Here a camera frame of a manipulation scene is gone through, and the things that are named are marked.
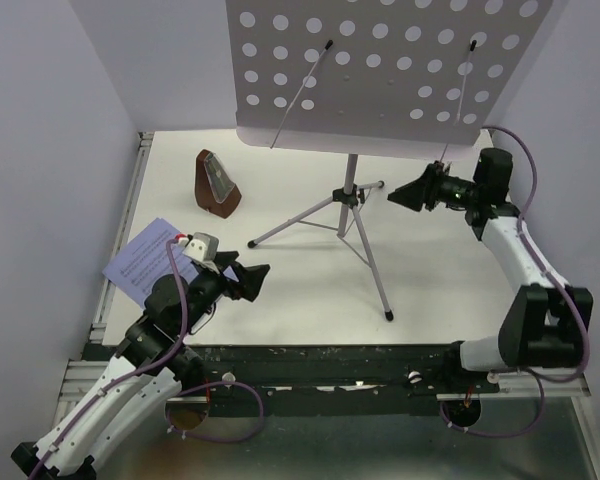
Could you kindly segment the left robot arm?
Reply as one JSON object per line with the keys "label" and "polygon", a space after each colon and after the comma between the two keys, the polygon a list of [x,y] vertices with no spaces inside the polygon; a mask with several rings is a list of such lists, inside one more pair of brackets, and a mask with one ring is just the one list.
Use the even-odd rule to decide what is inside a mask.
{"label": "left robot arm", "polygon": [[171,397],[210,389],[202,358],[184,343],[222,298],[253,302],[270,271],[245,267],[235,251],[211,264],[193,261],[186,281],[178,269],[159,278],[142,316],[126,331],[84,397],[49,433],[22,442],[12,461],[30,479],[94,479],[119,445]]}

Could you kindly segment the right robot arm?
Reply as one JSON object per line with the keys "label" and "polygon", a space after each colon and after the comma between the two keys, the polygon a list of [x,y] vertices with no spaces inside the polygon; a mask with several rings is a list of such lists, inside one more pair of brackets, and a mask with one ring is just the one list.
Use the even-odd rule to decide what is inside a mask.
{"label": "right robot arm", "polygon": [[590,354],[587,333],[593,296],[588,289],[571,285],[538,252],[521,211],[507,199],[512,172],[509,152],[486,148],[470,180],[450,175],[447,165],[435,161],[419,178],[388,196],[390,202],[415,212],[440,204],[463,212],[513,290],[498,333],[460,343],[457,357],[441,365],[441,382],[454,392],[473,384],[476,372],[525,367],[581,372]]}

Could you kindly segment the lilac perforated music stand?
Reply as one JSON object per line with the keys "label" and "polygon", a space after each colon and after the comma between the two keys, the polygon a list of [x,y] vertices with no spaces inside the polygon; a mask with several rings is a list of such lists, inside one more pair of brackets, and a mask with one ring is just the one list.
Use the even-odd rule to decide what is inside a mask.
{"label": "lilac perforated music stand", "polygon": [[526,71],[555,1],[230,1],[239,138],[344,153],[337,228],[361,220],[360,155],[467,151]]}

